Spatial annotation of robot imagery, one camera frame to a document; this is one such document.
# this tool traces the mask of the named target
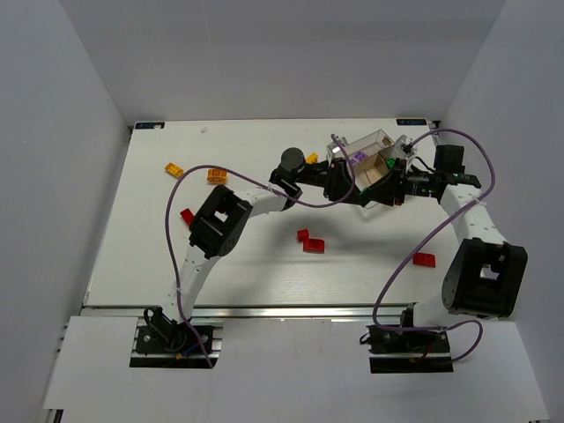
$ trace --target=gray wall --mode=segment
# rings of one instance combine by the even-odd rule
[[[126,121],[439,118],[503,0],[62,0]]]
[[[0,419],[27,423],[79,311],[128,134],[56,0],[3,2],[0,56]]]
[[[557,422],[564,421],[562,17],[562,1],[509,0],[442,125],[484,143],[498,175],[488,209],[509,241],[529,252],[516,322]],[[485,175],[483,160],[470,151],[471,168]]]

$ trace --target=white table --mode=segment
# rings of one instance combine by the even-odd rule
[[[233,319],[210,369],[129,368],[137,318],[73,317],[44,407],[62,423],[527,422],[546,419],[514,323],[485,323],[454,373],[371,375],[364,323]],[[476,328],[449,335],[457,355]]]
[[[416,137],[426,126],[397,126],[394,119],[166,122],[161,130],[134,130],[108,228],[85,299],[86,306],[160,304],[173,281],[164,235],[164,213],[176,179],[168,162],[184,170],[216,164],[266,182],[280,154],[296,146],[324,158],[330,134],[349,142],[382,129],[393,139]],[[419,155],[433,163],[434,144],[419,144]],[[231,176],[231,189],[250,187]],[[186,252],[189,229],[180,211],[195,212],[212,186],[206,172],[189,176],[172,210],[177,259]],[[304,187],[302,199],[323,203],[322,189]],[[197,299],[199,306],[370,304],[405,255],[446,213],[433,199],[407,198],[400,207],[337,205],[324,210],[294,206],[247,224],[237,248],[213,269]],[[324,255],[301,251],[297,230],[307,228],[325,240]],[[439,292],[457,250],[449,227],[424,251],[437,257],[436,269],[408,265],[385,299],[423,301]]]

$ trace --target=transparent container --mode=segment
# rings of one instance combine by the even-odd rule
[[[394,141],[383,130],[354,141],[345,146],[345,151],[351,158],[354,169],[356,186],[360,191],[380,181],[390,171],[390,159],[394,159]],[[329,160],[342,158],[343,153],[335,145],[328,145]]]

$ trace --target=yellow lego brick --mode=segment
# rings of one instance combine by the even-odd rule
[[[311,154],[308,155],[308,158],[306,159],[306,163],[308,163],[309,165],[311,165],[312,163],[317,163],[317,154],[315,154],[314,152],[312,152]]]
[[[227,178],[222,176],[208,176],[208,183],[214,185],[225,185],[227,183]]]
[[[208,170],[208,183],[219,185],[227,183],[227,172],[225,170],[210,169]]]
[[[174,163],[168,163],[165,167],[165,170],[176,179],[180,178],[184,173],[184,170],[181,167],[176,166]]]
[[[208,170],[208,178],[211,176],[220,176],[223,178],[227,178],[227,172],[225,170],[210,169]]]

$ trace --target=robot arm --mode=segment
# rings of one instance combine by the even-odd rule
[[[451,216],[480,193],[470,185],[448,186],[441,206]],[[449,327],[467,320],[468,315],[487,319],[513,312],[527,264],[524,248],[507,242],[483,204],[474,205],[452,226],[460,247],[441,293],[413,307],[415,327]]]
[[[410,169],[409,149],[404,150],[407,154],[397,155],[398,146],[399,143],[394,147],[395,158],[386,161],[387,174],[363,190],[355,186],[343,203],[364,206],[375,201],[393,206],[401,205],[406,195],[432,197],[452,215],[479,195],[478,178],[464,172],[463,147],[437,147],[435,170],[421,173]],[[330,201],[342,199],[353,183],[344,159],[330,155],[324,162],[308,164],[297,148],[282,154],[270,182],[292,199],[301,196],[298,184],[323,188],[323,196]],[[218,186],[213,190],[190,223],[189,248],[180,270],[180,286],[173,287],[162,309],[151,309],[150,319],[145,311],[145,321],[164,344],[172,345],[182,326],[176,323],[182,321],[177,299],[189,318],[212,267],[235,247],[247,220],[268,212],[282,212],[293,204],[294,201],[264,189],[234,193]],[[402,319],[402,325],[450,326],[465,320],[464,315],[492,318],[509,316],[513,311],[527,262],[525,250],[506,242],[483,204],[475,205],[455,219],[453,226],[460,248],[443,281],[441,294],[406,310],[408,318]],[[486,276],[485,268],[498,276]]]
[[[281,212],[286,199],[264,189],[232,192],[218,186],[202,205],[190,223],[190,244],[180,269],[181,286],[176,283],[163,301],[163,312],[169,318],[182,321],[178,299],[186,316],[192,315],[194,303],[213,266],[237,244],[247,220]]]

